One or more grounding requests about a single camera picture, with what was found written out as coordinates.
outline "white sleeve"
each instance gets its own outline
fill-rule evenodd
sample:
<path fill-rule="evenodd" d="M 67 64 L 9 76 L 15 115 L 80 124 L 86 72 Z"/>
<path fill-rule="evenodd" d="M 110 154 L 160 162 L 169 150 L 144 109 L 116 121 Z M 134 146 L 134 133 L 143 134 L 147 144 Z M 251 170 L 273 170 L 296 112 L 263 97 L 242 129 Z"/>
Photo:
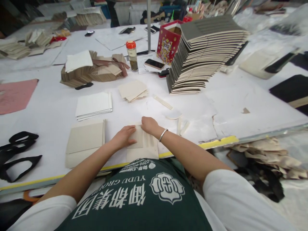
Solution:
<path fill-rule="evenodd" d="M 229 231 L 296 230 L 236 172 L 215 170 L 203 184 L 206 202 Z"/>
<path fill-rule="evenodd" d="M 8 231 L 54 231 L 77 206 L 71 196 L 56 196 L 28 209 Z"/>

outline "pink paper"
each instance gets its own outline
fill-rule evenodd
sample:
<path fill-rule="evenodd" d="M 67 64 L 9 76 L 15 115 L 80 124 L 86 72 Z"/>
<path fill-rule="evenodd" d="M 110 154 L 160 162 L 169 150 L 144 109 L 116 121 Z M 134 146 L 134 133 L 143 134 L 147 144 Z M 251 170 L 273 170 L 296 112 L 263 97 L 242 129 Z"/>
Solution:
<path fill-rule="evenodd" d="M 0 84 L 0 115 L 25 109 L 38 79 Z"/>

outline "metal pole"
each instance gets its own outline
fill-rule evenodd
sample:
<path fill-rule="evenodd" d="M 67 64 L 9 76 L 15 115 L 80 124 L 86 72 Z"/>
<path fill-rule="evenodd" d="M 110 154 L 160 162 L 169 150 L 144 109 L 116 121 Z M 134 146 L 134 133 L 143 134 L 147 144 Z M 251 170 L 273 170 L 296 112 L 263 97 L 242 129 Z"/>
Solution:
<path fill-rule="evenodd" d="M 148 54 L 151 51 L 151 0 L 147 0 L 148 12 Z"/>

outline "red and white box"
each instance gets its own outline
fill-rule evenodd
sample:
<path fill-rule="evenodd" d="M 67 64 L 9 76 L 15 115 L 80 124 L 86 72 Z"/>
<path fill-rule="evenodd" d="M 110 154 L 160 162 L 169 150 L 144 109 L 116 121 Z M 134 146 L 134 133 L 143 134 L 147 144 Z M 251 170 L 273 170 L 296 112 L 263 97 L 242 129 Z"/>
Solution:
<path fill-rule="evenodd" d="M 170 65 L 176 53 L 181 38 L 182 21 L 176 20 L 160 26 L 157 46 L 157 57 L 165 64 Z"/>

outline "hand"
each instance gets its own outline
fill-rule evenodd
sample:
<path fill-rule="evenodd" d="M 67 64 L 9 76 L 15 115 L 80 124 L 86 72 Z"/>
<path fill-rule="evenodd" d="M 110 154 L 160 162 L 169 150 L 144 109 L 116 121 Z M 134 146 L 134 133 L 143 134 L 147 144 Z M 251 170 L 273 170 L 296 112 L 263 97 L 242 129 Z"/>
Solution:
<path fill-rule="evenodd" d="M 141 128 L 143 131 L 150 135 L 154 135 L 157 130 L 159 130 L 160 126 L 152 117 L 143 116 L 141 119 L 142 125 Z"/>
<path fill-rule="evenodd" d="M 135 125 L 123 127 L 110 141 L 117 150 L 137 143 L 136 140 L 130 140 L 129 137 L 136 131 Z"/>

